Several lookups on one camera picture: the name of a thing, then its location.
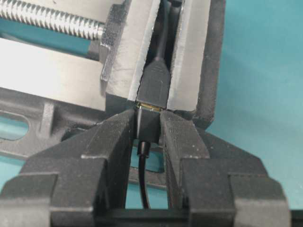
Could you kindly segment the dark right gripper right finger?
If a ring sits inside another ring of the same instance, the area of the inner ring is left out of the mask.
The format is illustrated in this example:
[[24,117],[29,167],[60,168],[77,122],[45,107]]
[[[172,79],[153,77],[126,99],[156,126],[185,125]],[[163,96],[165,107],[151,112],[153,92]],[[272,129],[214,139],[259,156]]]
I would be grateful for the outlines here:
[[283,188],[262,161],[168,111],[160,115],[169,207],[190,227],[288,227]]

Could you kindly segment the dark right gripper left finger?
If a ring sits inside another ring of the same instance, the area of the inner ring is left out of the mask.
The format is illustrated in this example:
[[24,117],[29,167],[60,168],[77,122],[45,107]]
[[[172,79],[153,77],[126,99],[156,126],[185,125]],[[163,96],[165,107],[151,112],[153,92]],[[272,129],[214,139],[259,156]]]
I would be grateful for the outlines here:
[[3,227],[93,227],[126,202],[134,110],[32,155],[0,193]]

